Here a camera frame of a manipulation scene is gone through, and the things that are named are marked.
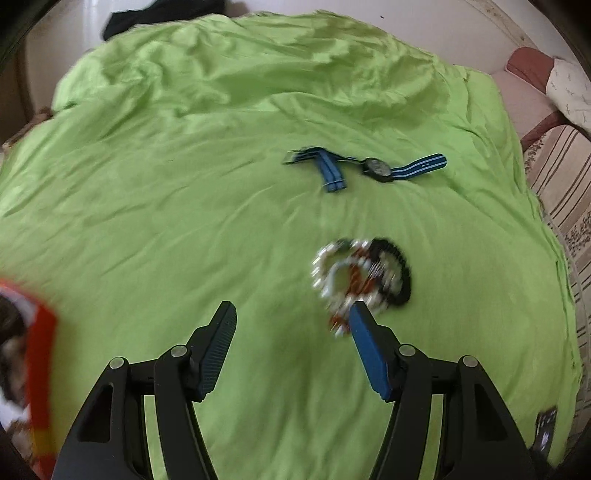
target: black tag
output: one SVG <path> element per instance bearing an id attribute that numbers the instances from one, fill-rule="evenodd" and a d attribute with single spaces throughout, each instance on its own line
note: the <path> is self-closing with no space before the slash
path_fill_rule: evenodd
<path id="1" fill-rule="evenodd" d="M 544 458 L 548 458 L 552 446 L 557 412 L 556 407 L 540 412 L 535 422 L 535 439 L 531 450 L 539 452 Z"/>
<path id="2" fill-rule="evenodd" d="M 372 177 L 374 180 L 384 183 L 394 181 L 394 176 L 392 175 L 392 168 L 390 165 L 378 158 L 366 158 L 363 161 L 361 168 L 363 175 Z"/>

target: yellow stripe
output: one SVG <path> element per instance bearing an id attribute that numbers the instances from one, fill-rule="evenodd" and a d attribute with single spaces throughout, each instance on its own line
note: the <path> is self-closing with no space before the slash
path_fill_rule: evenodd
<path id="1" fill-rule="evenodd" d="M 43 457 L 55 453 L 49 430 L 31 429 L 31 434 L 33 437 L 33 447 L 37 456 Z"/>

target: green cloth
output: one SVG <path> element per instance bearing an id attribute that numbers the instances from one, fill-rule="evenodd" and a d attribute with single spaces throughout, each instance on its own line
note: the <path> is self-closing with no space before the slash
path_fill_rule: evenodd
<path id="1" fill-rule="evenodd" d="M 0 273 L 60 318 L 57 445 L 112 357 L 156 358 L 231 300 L 236 335 L 196 407 L 219 477 L 367 478 L 392 405 L 329 333 L 310 270 L 330 241 L 384 236 L 413 293 L 378 322 L 434 358 L 477 357 L 528 444 L 558 405 L 559 461 L 581 376 L 567 266 L 488 75 L 328 12 L 214 15 L 115 37 L 53 107 L 0 173 Z M 392 184 L 343 166 L 328 194 L 312 162 L 282 164 L 308 145 L 448 165 Z M 154 450 L 153 416 L 149 433 Z"/>

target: maroon fabric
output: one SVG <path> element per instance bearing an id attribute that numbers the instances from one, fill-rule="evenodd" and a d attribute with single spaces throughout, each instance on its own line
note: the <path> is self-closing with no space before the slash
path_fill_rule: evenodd
<path id="1" fill-rule="evenodd" d="M 521 47 L 513 52 L 507 62 L 506 70 L 536 87 L 544 95 L 554 59 L 540 50 Z"/>
<path id="2" fill-rule="evenodd" d="M 560 125 L 569 124 L 570 122 L 559 111 L 555 111 L 554 113 L 549 114 L 521 139 L 521 149 L 525 151 L 528 148 L 530 148 L 533 145 L 533 143 L 536 142 L 548 130 L 551 130 L 554 127 L 558 127 Z"/>

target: black cloth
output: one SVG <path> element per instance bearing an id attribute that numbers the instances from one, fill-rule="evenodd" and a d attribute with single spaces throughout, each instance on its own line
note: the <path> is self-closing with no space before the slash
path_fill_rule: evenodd
<path id="1" fill-rule="evenodd" d="M 224 3 L 225 0 L 156 0 L 143 10 L 116 12 L 103 30 L 103 40 L 109 40 L 113 35 L 123 33 L 137 24 L 151 25 L 222 14 Z"/>

